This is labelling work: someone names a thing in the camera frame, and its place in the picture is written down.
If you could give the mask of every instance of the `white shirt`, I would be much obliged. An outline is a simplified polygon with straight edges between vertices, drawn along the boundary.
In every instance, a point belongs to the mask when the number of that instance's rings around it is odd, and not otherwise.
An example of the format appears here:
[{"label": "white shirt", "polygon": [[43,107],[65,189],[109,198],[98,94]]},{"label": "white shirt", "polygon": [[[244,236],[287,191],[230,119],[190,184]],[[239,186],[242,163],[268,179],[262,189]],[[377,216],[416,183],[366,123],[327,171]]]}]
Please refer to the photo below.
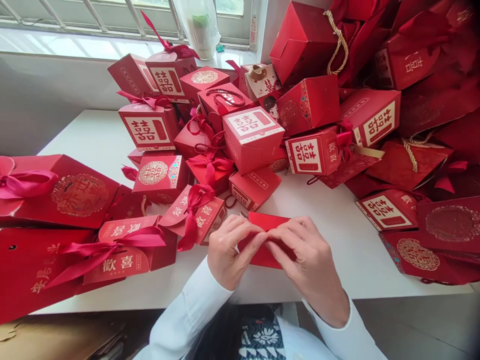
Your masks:
[{"label": "white shirt", "polygon": [[[153,326],[150,344],[134,360],[180,360],[232,294],[233,291],[226,290],[215,280],[205,258],[181,294]],[[287,360],[387,360],[365,328],[352,300],[350,318],[341,329],[330,327],[305,300],[303,303],[325,344],[308,331],[277,316]]]}]

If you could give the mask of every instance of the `window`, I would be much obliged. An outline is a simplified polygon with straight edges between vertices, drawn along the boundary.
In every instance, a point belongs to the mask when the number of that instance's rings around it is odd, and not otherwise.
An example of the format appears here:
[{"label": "window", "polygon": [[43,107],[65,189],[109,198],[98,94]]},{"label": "window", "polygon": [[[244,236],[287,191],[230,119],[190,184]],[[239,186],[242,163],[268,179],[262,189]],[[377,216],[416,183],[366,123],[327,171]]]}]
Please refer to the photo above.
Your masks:
[{"label": "window", "polygon": [[[250,45],[252,8],[259,6],[259,1],[214,0],[222,43]],[[140,10],[160,36],[186,41],[172,0],[0,0],[0,27],[129,38],[155,36]]]}]

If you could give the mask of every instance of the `plastic bag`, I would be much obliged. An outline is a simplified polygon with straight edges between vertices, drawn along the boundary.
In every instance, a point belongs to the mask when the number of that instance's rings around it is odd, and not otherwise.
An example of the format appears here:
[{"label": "plastic bag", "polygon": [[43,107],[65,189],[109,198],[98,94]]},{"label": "plastic bag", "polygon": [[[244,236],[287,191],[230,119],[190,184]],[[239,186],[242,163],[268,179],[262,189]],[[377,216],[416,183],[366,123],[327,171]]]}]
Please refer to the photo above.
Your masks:
[{"label": "plastic bag", "polygon": [[221,37],[213,0],[174,0],[173,2],[190,46],[201,60],[210,59]]}]

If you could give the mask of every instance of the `gold rope handle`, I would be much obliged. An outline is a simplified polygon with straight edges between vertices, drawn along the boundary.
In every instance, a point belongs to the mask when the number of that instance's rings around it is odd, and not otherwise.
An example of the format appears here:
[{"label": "gold rope handle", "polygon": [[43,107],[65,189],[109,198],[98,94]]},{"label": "gold rope handle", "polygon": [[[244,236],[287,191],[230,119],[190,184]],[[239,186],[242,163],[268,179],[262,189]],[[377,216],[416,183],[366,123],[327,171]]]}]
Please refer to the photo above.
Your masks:
[{"label": "gold rope handle", "polygon": [[412,164],[412,170],[414,173],[419,172],[419,164],[417,162],[417,159],[415,158],[415,155],[410,147],[410,144],[412,145],[423,145],[429,142],[430,138],[433,136],[435,131],[430,131],[428,135],[425,137],[424,140],[415,140],[415,136],[417,136],[419,133],[415,133],[410,138],[407,140],[406,138],[402,138],[401,142],[403,143],[403,147],[405,148],[406,152],[408,153],[408,156],[410,157],[410,161]]},{"label": "gold rope handle", "polygon": [[[323,15],[326,15],[328,17],[328,22],[330,23],[330,26],[333,29],[333,32],[335,33],[335,35],[338,37],[338,42],[336,44],[336,49],[335,49],[333,55],[331,56],[330,61],[328,62],[328,66],[326,68],[326,73],[328,75],[338,74],[339,72],[341,72],[344,69],[345,64],[347,63],[347,59],[349,58],[349,47],[347,45],[347,42],[344,39],[344,35],[340,31],[340,29],[337,27],[337,25],[335,25],[334,15],[332,14],[332,12],[330,10],[327,10],[323,13]],[[337,57],[337,54],[339,53],[340,46],[343,47],[343,50],[345,50],[345,57],[343,58],[343,63],[340,65],[340,67],[337,70],[332,71],[332,64],[333,64],[335,58]]]}]

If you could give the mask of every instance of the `red envelope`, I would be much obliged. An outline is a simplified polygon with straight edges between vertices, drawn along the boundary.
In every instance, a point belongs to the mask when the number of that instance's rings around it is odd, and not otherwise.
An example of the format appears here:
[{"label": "red envelope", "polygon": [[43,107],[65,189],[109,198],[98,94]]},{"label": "red envelope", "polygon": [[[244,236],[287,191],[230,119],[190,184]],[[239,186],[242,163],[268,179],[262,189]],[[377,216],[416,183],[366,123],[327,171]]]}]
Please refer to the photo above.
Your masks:
[{"label": "red envelope", "polygon": [[[276,229],[278,226],[280,226],[283,223],[286,223],[290,219],[287,217],[249,212],[248,220],[252,224],[261,227],[264,231],[267,232],[271,229]],[[252,241],[253,238],[254,238],[254,235],[250,235],[249,237],[240,241],[238,243],[238,250],[241,252],[243,249],[245,249],[245,247]],[[269,238],[267,241],[271,241],[277,244],[280,247],[280,249],[282,249],[292,261],[297,260],[297,256],[295,255],[294,251],[291,248],[289,248],[287,245],[285,245],[283,241],[273,239],[273,238]],[[278,261],[275,260],[270,250],[267,249],[265,244],[260,246],[260,249],[258,249],[256,254],[251,259],[250,264],[263,266],[266,268],[273,268],[273,269],[282,268],[282,266],[278,263]]]}]

